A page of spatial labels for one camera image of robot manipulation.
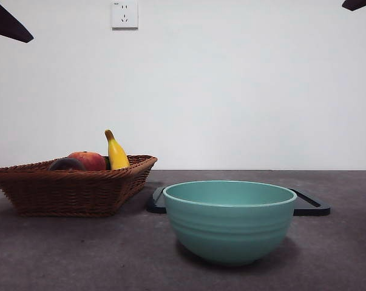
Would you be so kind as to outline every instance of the brown wicker basket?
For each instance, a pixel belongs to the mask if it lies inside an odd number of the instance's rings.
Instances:
[[[144,187],[157,162],[127,157],[130,167],[119,170],[47,170],[56,159],[0,168],[0,189],[22,216],[110,216]]]

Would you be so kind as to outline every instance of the gray countertop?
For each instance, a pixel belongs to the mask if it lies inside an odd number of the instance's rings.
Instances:
[[[283,243],[248,266],[211,265],[149,213],[160,186],[204,179],[293,188],[331,206],[295,216]],[[0,192],[0,291],[366,290],[366,171],[153,170],[108,218],[24,218]]]

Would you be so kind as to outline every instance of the ceramic bowl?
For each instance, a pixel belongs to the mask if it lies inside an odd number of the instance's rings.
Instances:
[[[194,181],[163,190],[178,240],[216,264],[250,264],[285,238],[297,195],[286,188],[248,181]]]

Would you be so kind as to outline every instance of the electrical outlet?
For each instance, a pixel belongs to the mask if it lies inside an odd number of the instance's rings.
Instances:
[[[112,4],[112,28],[138,28],[138,2],[121,0]]]

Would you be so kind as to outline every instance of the banana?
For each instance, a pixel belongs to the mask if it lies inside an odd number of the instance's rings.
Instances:
[[[109,160],[111,170],[122,169],[130,166],[130,162],[122,147],[117,143],[111,130],[106,129],[104,134],[109,145]]]

